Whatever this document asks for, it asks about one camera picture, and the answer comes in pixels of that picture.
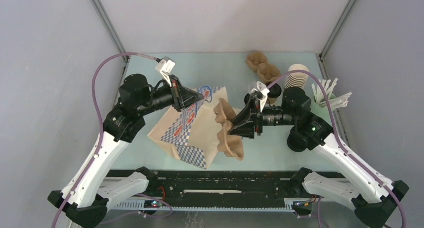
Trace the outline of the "blue checkered paper bag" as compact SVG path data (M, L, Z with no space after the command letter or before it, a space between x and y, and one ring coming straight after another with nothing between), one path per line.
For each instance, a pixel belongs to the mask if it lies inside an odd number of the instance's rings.
M204 99L178 112L170 107L148 137L169 156L201 169L207 169L219 153L214 107L219 98L228 101L225 86L202 86L197 92Z

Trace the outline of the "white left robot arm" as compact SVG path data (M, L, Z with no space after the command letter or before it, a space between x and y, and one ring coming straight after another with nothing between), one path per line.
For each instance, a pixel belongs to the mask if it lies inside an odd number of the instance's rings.
M118 103L102 122L97 143L72 181L52 191L48 200L81 227L98 226L122 201L143 193L156 194L158 182L147 168L113 185L102 187L112 165L145 126L145 116L166 107L182 111L201 101L203 94L185 87L175 75L151 85L145 75L125 78Z

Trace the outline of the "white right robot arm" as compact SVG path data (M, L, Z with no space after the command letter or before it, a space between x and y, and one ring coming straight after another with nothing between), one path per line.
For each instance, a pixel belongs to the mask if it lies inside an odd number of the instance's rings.
M231 119L230 135L254 138L265 126L291 127L288 147L295 152L310 150L330 162L348 179L341 183L308 169L300 169L292 178L291 191L303 197L307 193L329 198L349 209L368 227L386 227L387 221L409 190L401 181L392 181L377 172L341 140L334 128L311 112L311 99L298 87L287 88L280 106L264 107L265 90L253 89L245 107Z

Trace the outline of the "black plastic cup lid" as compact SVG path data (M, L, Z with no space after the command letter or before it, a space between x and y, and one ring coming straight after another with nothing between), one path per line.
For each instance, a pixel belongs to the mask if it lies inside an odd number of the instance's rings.
M269 89L269 93L268 93L269 98L278 98L283 93L283 89L278 83L275 83L273 86L271 86L268 89Z

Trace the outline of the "brown paper cup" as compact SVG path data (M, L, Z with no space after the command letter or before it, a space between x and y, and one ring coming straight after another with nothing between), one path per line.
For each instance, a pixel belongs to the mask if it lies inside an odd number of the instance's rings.
M281 86L278 83L274 84L272 87L269 88L267 103L269 105L273 105L277 101L278 97L281 96L282 92L283 89L281 88Z

